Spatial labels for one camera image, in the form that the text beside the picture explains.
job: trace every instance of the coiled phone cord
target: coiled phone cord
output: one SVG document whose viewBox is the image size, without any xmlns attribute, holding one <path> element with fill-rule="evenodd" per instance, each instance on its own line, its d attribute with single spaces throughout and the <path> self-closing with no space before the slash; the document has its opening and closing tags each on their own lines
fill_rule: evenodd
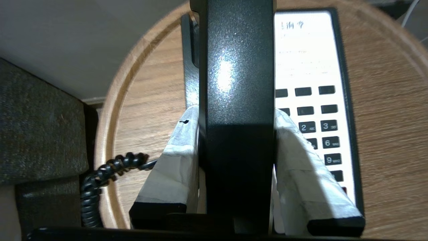
<svg viewBox="0 0 428 241">
<path fill-rule="evenodd" d="M 124 172 L 131 169 L 149 169 L 153 167 L 157 160 L 147 162 L 149 155 L 138 153 L 137 155 L 128 152 L 125 157 L 122 155 L 110 159 L 106 164 L 101 165 L 96 171 L 89 174 L 83 181 L 80 194 L 80 211 L 83 225 L 89 228 L 103 227 L 99 212 L 99 202 L 101 187 L 109 184 L 109 180 L 115 181 L 116 174 L 122 176 Z"/>
</svg>

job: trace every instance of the keypad button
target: keypad button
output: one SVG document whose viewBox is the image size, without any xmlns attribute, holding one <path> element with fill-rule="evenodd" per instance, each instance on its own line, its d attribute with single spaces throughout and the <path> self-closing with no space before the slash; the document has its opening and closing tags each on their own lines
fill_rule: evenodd
<svg viewBox="0 0 428 241">
<path fill-rule="evenodd" d="M 323 137 L 322 147 L 324 149 L 340 147 L 339 137 L 338 136 Z"/>
<path fill-rule="evenodd" d="M 287 89 L 275 90 L 275 97 L 276 98 L 288 97 L 288 90 Z"/>
<path fill-rule="evenodd" d="M 336 89 L 334 88 L 334 85 L 328 85 L 328 86 L 318 87 L 318 91 L 320 95 L 326 95 L 326 94 L 334 94 L 336 92 Z"/>
<path fill-rule="evenodd" d="M 314 114 L 313 106 L 297 107 L 297 115 L 309 115 Z"/>
<path fill-rule="evenodd" d="M 343 181 L 342 171 L 331 171 L 331 174 L 333 175 L 334 179 L 336 179 L 336 181 Z"/>
<path fill-rule="evenodd" d="M 299 129 L 302 133 L 312 133 L 316 131 L 315 121 L 299 122 Z"/>
<path fill-rule="evenodd" d="M 326 166 L 342 164 L 342 156 L 340 153 L 325 154 L 324 163 Z"/>
<path fill-rule="evenodd" d="M 337 105 L 321 105 L 322 114 L 337 113 Z"/>
<path fill-rule="evenodd" d="M 309 138 L 309 139 L 307 139 L 311 144 L 312 144 L 312 147 L 315 149 L 315 150 L 317 150 L 318 149 L 318 142 L 317 142 L 317 139 L 316 138 Z"/>
<path fill-rule="evenodd" d="M 337 121 L 336 120 L 322 120 L 321 121 L 321 131 L 335 131 L 337 130 Z"/>
<path fill-rule="evenodd" d="M 287 113 L 288 116 L 290 116 L 290 108 L 281 108 L 283 112 Z"/>
<path fill-rule="evenodd" d="M 296 89 L 294 89 L 294 92 L 296 93 L 296 96 L 308 96 L 308 95 L 312 95 L 312 89 L 311 89 L 311 87 L 296 88 Z"/>
</svg>

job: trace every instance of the wood grain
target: wood grain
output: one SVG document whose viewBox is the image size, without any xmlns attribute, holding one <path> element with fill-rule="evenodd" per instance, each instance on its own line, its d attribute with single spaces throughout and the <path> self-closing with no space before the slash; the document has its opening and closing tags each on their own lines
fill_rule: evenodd
<svg viewBox="0 0 428 241">
<path fill-rule="evenodd" d="M 333 6 L 348 63 L 366 210 L 365 238 L 428 240 L 428 54 L 397 23 L 362 1 L 277 0 L 278 9 Z M 158 22 L 131 50 L 110 87 L 95 166 L 128 151 L 156 158 L 184 111 L 180 16 Z M 148 172 L 104 189 L 108 228 L 129 228 Z"/>
</svg>

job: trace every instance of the white paper wrapping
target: white paper wrapping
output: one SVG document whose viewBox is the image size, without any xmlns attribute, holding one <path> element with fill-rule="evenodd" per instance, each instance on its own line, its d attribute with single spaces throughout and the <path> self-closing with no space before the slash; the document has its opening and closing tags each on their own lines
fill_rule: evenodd
<svg viewBox="0 0 428 241">
<path fill-rule="evenodd" d="M 184 112 L 136 202 L 182 203 L 187 206 L 187 213 L 196 213 L 198 117 L 197 105 Z"/>
<path fill-rule="evenodd" d="M 188 213 L 196 213 L 198 117 L 199 107 L 194 105 L 180 118 L 136 202 L 182 203 Z M 274 201 L 274 206 L 279 206 L 280 215 L 274 216 L 282 218 L 285 233 L 308 235 L 306 226 L 310 220 L 361 217 L 312 145 L 290 117 L 278 109 L 275 128 L 279 202 Z"/>
<path fill-rule="evenodd" d="M 308 234 L 310 220 L 361 217 L 290 117 L 275 112 L 276 188 L 287 235 Z"/>
</svg>

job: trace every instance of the gray wall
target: gray wall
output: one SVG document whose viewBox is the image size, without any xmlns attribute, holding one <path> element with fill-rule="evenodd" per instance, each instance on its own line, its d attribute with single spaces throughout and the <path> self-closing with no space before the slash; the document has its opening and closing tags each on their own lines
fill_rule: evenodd
<svg viewBox="0 0 428 241">
<path fill-rule="evenodd" d="M 104 97 L 126 54 L 185 0 L 0 0 L 0 57 L 79 99 Z"/>
</svg>

